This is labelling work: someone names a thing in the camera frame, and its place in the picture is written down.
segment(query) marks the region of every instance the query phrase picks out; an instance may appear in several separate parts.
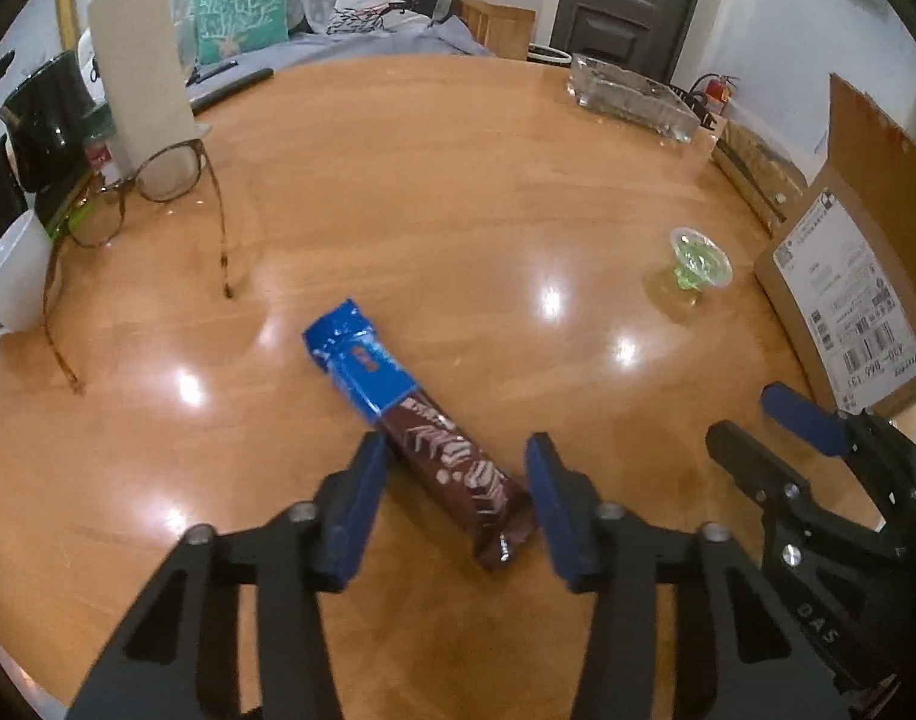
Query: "teal pillow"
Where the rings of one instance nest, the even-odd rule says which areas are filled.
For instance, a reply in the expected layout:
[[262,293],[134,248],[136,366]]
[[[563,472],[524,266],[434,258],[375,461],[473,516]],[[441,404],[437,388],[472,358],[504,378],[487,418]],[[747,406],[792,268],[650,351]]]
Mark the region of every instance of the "teal pillow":
[[192,0],[197,61],[220,62],[288,39],[286,0]]

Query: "wooden table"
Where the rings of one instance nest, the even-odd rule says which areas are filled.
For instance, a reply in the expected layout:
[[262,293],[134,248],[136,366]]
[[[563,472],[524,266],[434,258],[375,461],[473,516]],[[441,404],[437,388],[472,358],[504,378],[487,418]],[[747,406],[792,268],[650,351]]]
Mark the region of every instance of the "wooden table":
[[[365,426],[301,331],[349,295],[512,471],[546,430],[604,496],[664,527],[720,520],[757,556],[757,509],[704,448],[732,418],[824,504],[876,521],[844,464],[759,413],[762,385],[805,384],[752,276],[764,231],[709,142],[601,119],[566,78],[497,59],[331,62],[216,108],[234,300],[205,182],[171,209],[133,201],[113,245],[66,252],[53,324],[85,396],[40,331],[0,351],[0,642],[44,688],[71,701],[188,525],[261,524],[346,464]],[[730,288],[676,290],[678,225],[728,252]],[[469,546],[393,473],[361,575],[322,598],[349,720],[567,715],[594,599],[565,591],[539,536],[495,575]],[[656,717],[671,630],[663,618]],[[253,703],[253,662],[244,674]]]

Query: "clear plastic tray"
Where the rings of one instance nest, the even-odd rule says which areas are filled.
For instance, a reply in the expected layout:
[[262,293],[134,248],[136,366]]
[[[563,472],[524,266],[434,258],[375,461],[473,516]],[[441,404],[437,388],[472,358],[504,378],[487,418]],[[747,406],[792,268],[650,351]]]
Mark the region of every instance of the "clear plastic tray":
[[701,124],[667,86],[589,56],[575,55],[568,91],[583,108],[643,124],[683,143]]

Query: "gray bedsheet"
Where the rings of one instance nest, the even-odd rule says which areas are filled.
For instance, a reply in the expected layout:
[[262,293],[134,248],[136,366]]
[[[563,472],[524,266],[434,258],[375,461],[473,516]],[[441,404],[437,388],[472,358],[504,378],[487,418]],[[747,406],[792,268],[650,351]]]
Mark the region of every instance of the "gray bedsheet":
[[[330,59],[393,56],[403,53],[493,56],[489,50],[475,42],[468,28],[457,16],[431,25],[428,29],[412,29],[404,32],[368,32],[348,35],[301,34],[296,35],[287,43],[278,43],[267,49],[242,53],[234,57],[238,62],[238,67],[189,87],[188,94],[189,97],[197,97],[261,68],[272,68],[274,71],[279,71],[295,65],[325,62]],[[208,67],[202,67],[202,71],[208,69]]]

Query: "dark brown door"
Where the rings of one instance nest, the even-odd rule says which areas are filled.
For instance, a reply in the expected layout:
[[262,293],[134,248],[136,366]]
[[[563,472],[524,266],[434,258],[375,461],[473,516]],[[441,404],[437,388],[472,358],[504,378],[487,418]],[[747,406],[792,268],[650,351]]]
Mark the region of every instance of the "dark brown door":
[[671,79],[697,0],[560,0],[551,45]]

